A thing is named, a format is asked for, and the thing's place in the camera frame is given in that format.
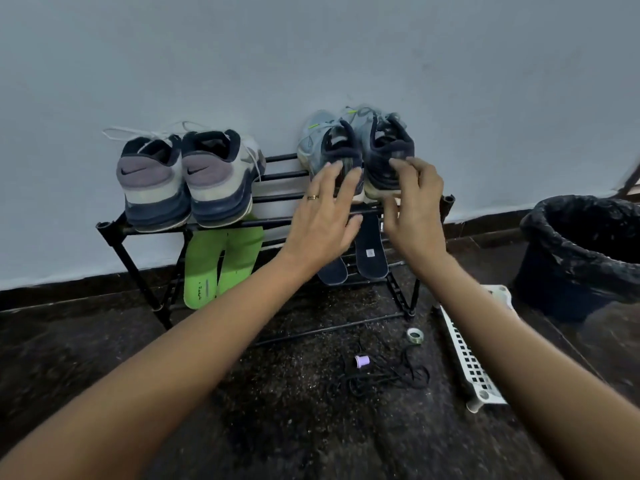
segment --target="shoe rack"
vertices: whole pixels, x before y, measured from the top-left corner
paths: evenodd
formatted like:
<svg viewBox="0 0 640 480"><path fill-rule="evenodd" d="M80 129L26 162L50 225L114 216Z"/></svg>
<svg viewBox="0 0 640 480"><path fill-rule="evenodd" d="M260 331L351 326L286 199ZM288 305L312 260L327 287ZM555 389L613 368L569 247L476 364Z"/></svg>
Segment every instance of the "shoe rack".
<svg viewBox="0 0 640 480"><path fill-rule="evenodd" d="M297 159L297 155L295 153L288 155L278 155L275 157L268 157L267 163L272 162L281 162L287 160L295 160ZM287 178L296 178L296 177L306 177L308 176L308 171L299 170L299 171L286 171L282 173L271 173L262 176L263 182L268 182L270 180L285 180ZM288 194L280 194L280 195L268 195L268 196L260 196L253 197L253 203L268 203L268 202L279 202L286 200L299 200L303 197L304 193L288 193ZM444 221L444 218L448 215L453 203L455 202L455 198L452 196L443 197L440 200L440 217L441 220ZM375 214L378 217L382 215L382 206L377 203L371 204L366 209L358 209L354 214ZM256 219L251 221L240 221L235 224L231 224L226 226L226 228L242 228L242 227L254 227L261 226L263 229L273 229L276 227L287 226L291 224L291 217L271 217L268 219ZM151 290L148 283L140 274L140 270L138 266L133 262L131 256L124 248L122 243L124 240L130 235L149 235L153 233L142 233L138 232L127 222L127 219L122 213L120 217L112 222L100 222L96 225L96 229L100 232L101 236L107 242L107 244L113 248L116 252L118 258L122 261L125 268L131 275L133 281L137 284L140 289L140 293L142 293L148 305L151 307L153 313L156 315L156 318L162 323L165 330L171 329L173 326L171 322L171 314L174 310L180 308L186 308L183 303L180 303L178 298L182 294L182 285L184 283L184 256L187 250L187 245L191 240L194 231L198 230L207 230L199 226L197 223L187 223L180 227L176 227L173 229L168 229L156 233L182 233L184 236L184 244L182 246L182 250L180 251L180 256L178 257L178 261L176 262L175 267L173 268L172 276L169 282L164 287L164 291L161 297L158 297L156 293ZM265 248L272 248L273 246L283 244L285 239L274 239L272 241L265 241L262 243L263 250ZM342 256L343 258L353 258L355 256L355 249L352 246L350 249L345 252ZM347 322L345 324L324 327L324 328L316 328L313 330L306 330L302 332L290 333L287 330L282 330L277 337L260 337L256 339L253 343L253 346L261 346L272 344L275 342L281 342L283 340L292 340L299 337L306 337L309 335L313 335L316 333L329 332L340 330L342 328L362 325L365 323L377 322L381 320L387 320L392 318L400 318L404 317L406 320L411 320L415 316L415 307L418 303L418 296L420 292L420 281L416 279L413 284L413 291L410 300L407 300L404 296L403 291L400 289L396 278L393 274L393 269L399 266L405 266L406 263L404 261L396 261L389 263L389 274L386 278L382 280L365 280L361 277L356 271L353 270L353 266L348 266L349 269L349 277L346 282L339 286L364 286L364 285L373 285L379 283L386 283L391 296L396 302L397 311L392 314L383 315L380 317L372 317L364 320ZM324 286L316 277L314 277L308 283L309 286Z"/></svg>

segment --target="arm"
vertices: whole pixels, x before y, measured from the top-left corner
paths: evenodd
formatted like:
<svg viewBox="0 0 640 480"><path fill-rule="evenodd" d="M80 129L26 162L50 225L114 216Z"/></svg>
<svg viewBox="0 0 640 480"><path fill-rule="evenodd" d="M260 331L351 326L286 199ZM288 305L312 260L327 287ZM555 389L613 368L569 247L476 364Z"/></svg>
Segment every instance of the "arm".
<svg viewBox="0 0 640 480"><path fill-rule="evenodd" d="M0 479L129 479L215 387L260 329L322 266L355 238L348 221L360 169L342 163L309 185L279 254L165 333L36 428L0 462Z"/></svg>
<svg viewBox="0 0 640 480"><path fill-rule="evenodd" d="M518 417L568 477L636 478L640 411L489 295L447 254L442 179L418 159L394 161L402 207L385 201L385 231L452 317Z"/></svg>

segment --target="floor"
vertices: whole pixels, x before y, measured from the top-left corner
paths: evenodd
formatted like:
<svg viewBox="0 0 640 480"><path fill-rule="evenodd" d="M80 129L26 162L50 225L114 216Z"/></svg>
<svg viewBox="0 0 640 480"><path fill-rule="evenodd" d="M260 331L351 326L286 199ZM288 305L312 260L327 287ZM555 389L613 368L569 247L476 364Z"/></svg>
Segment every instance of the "floor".
<svg viewBox="0 0 640 480"><path fill-rule="evenodd" d="M480 282L509 284L525 244L499 232L450 241L449 249ZM394 274L409 296L411 272ZM425 340L409 352L430 373L426 388L380 385L356 397L340 386L342 355L355 355L358 343L372 356L399 357L403 319L252 348L166 441L145 477L559 478L508 406L466 410L462 374L432 304L423 288L412 326ZM609 305L578 327L514 305L540 334L640 404L640 305ZM395 311L384 285L308 286L263 336ZM0 314L0 454L162 331L135 292Z"/></svg>

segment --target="black trash can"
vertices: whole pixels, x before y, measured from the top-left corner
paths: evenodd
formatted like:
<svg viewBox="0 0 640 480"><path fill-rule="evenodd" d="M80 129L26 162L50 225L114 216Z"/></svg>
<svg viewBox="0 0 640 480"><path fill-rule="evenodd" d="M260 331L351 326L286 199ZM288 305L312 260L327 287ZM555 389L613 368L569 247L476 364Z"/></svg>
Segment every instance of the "black trash can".
<svg viewBox="0 0 640 480"><path fill-rule="evenodd" d="M520 223L529 241L514 282L526 304L583 322L610 301L640 299L640 207L564 195L539 202Z"/></svg>

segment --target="white wall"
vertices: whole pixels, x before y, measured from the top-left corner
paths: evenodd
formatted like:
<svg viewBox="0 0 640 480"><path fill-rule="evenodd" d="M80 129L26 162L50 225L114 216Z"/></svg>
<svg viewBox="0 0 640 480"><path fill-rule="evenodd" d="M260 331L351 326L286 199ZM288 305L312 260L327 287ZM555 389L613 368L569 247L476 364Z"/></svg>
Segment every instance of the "white wall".
<svg viewBox="0 0 640 480"><path fill-rule="evenodd" d="M310 112L369 102L408 122L458 198L452 219L611 194L640 149L638 13L640 0L3 0L0 289L123 269L94 229L123 209L110 125L229 126L274 155ZM179 242L125 243L149 267Z"/></svg>

